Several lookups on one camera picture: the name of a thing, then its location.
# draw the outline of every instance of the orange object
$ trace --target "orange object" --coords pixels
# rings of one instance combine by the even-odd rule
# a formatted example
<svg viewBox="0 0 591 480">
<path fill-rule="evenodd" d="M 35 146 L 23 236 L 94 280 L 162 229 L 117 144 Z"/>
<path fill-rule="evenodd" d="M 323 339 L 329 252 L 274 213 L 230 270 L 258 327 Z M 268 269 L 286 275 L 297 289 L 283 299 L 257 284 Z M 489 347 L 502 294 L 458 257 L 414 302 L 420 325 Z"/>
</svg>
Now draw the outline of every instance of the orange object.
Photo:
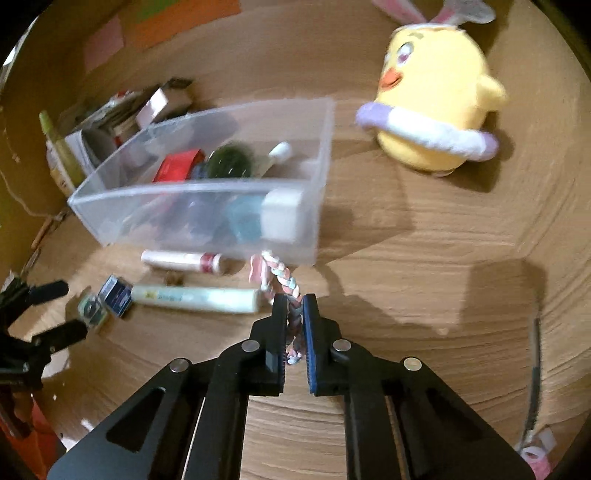
<svg viewBox="0 0 591 480">
<path fill-rule="evenodd" d="M 185 30 L 240 11 L 239 0 L 180 0 L 137 24 L 131 37 L 139 47 L 153 47 Z"/>
<path fill-rule="evenodd" d="M 1 421 L 0 430 L 4 432 L 14 451 L 31 469 L 33 474 L 40 480 L 46 480 L 47 472 L 57 462 L 58 458 L 66 452 L 66 449 L 35 401 L 33 401 L 31 422 L 33 430 L 25 439 L 17 440 L 12 437 Z"/>
<path fill-rule="evenodd" d="M 402 80 L 402 72 L 390 68 L 380 78 L 379 87 L 382 90 L 390 90 L 390 88 L 396 87 L 400 83 L 400 80 Z"/>
</svg>

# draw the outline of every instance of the plush toy eye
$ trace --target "plush toy eye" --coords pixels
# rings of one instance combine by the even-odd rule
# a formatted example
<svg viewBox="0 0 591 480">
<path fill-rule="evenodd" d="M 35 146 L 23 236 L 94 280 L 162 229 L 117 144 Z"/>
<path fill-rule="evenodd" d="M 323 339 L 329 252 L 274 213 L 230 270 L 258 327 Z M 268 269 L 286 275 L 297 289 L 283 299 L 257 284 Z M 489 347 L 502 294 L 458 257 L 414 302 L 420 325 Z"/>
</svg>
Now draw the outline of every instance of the plush toy eye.
<svg viewBox="0 0 591 480">
<path fill-rule="evenodd" d="M 413 52 L 413 43 L 407 41 L 405 44 L 403 44 L 397 52 L 398 55 L 398 66 L 402 66 L 404 65 L 407 61 L 408 58 L 410 57 L 410 54 Z"/>
</svg>

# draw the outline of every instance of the orange beak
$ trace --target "orange beak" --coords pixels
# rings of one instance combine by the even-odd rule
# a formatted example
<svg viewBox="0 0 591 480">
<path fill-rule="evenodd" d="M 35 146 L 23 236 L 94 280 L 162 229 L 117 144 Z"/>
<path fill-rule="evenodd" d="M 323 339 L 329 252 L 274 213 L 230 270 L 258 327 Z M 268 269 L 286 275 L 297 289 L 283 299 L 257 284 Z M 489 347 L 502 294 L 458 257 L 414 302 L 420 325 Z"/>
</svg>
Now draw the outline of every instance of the orange beak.
<svg viewBox="0 0 591 480">
<path fill-rule="evenodd" d="M 379 87 L 382 90 L 390 90 L 390 88 L 396 87 L 402 80 L 402 72 L 396 69 L 390 68 L 386 70 L 382 78 L 379 80 Z"/>
</svg>

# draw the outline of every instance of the wood grain surface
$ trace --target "wood grain surface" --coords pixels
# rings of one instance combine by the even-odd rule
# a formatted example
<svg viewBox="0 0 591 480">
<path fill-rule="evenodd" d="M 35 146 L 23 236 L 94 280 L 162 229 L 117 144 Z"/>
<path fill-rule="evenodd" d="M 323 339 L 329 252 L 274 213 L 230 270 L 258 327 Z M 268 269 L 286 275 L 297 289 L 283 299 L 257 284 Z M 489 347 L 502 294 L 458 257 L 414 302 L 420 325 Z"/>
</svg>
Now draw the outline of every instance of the wood grain surface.
<svg viewBox="0 0 591 480">
<path fill-rule="evenodd" d="M 423 359 L 511 444 L 528 410 L 530 333 L 540 314 L 543 391 L 538 424 L 582 418 L 590 403 L 591 85 L 549 20 L 527 0 L 490 1 L 498 19 L 468 25 L 509 105 L 487 127 L 496 160 L 445 179 L 404 168 L 354 124 L 375 97 L 396 25 L 369 1 L 243 0 L 243 12 L 146 51 L 127 46 L 90 75 L 80 96 L 195 78 L 201 107 L 330 95 L 337 101 L 332 165 L 318 262 L 294 275 L 323 316 L 375 355 Z M 74 218 L 48 238 L 32 282 L 64 278 L 97 290 L 111 273 L 162 282 L 141 249 L 101 248 Z M 246 270 L 197 285 L 246 284 Z M 15 325 L 30 336 L 63 321 L 65 300 L 31 309 Z M 69 350 L 69 367 L 37 398 L 72 441 L 167 362 L 217 356 L 260 316 L 195 314 L 137 306 L 126 320 Z M 253 398 L 243 478 L 344 478 L 337 398 L 307 393 L 305 365 L 287 369 L 285 394 Z M 569 443 L 576 428 L 561 431 Z"/>
</svg>

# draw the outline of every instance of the braided rope toy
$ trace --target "braided rope toy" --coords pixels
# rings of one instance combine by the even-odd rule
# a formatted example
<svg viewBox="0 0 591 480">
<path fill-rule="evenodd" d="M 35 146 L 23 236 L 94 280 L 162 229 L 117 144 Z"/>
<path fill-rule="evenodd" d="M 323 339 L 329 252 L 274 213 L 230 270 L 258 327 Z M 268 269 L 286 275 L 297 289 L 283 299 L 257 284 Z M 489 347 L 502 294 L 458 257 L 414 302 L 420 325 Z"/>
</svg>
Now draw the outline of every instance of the braided rope toy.
<svg viewBox="0 0 591 480">
<path fill-rule="evenodd" d="M 249 281 L 261 281 L 261 290 L 264 296 L 272 304 L 274 289 L 272 277 L 269 272 L 277 278 L 281 285 L 282 292 L 287 296 L 288 314 L 287 314 L 287 363 L 294 365 L 299 362 L 305 353 L 306 344 L 302 331 L 302 297 L 300 288 L 294 277 L 291 276 L 290 269 L 283 262 L 273 255 L 271 251 L 265 250 L 260 255 L 251 257 L 251 273 Z"/>
</svg>

